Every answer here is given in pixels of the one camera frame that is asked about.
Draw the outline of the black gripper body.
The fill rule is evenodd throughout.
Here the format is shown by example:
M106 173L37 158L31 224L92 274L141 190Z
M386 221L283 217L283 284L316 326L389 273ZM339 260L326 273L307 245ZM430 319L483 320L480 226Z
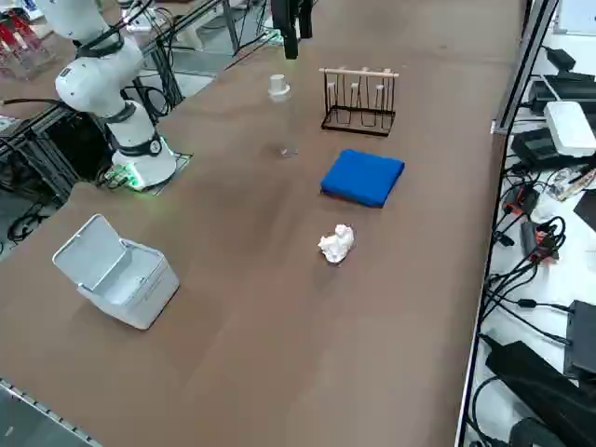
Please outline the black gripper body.
M311 0L271 0L270 7L273 17L296 17L302 9L310 10Z

